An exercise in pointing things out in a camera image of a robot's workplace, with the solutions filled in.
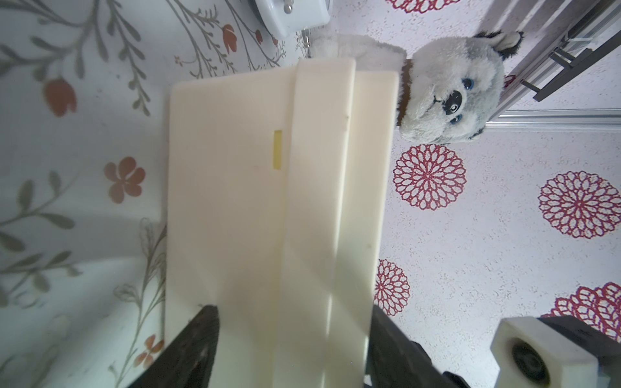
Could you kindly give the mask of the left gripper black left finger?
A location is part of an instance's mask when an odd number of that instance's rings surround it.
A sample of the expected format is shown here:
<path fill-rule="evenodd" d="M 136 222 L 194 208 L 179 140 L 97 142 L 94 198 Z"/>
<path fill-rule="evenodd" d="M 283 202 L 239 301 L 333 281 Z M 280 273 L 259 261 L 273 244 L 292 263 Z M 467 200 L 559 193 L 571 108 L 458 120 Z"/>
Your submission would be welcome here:
<path fill-rule="evenodd" d="M 130 388 L 204 388 L 210 383 L 220 332 L 218 307 L 206 306 Z"/>

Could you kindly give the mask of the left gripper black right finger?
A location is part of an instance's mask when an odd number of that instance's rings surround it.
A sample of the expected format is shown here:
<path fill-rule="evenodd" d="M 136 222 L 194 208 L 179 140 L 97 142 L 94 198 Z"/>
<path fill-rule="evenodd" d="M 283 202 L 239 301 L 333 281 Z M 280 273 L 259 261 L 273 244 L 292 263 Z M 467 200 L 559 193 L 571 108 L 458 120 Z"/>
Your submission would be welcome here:
<path fill-rule="evenodd" d="M 375 306 L 372 311 L 365 367 L 366 387 L 467 387 L 461 376 L 439 372 L 425 349 L 411 341 L 391 318 Z"/>

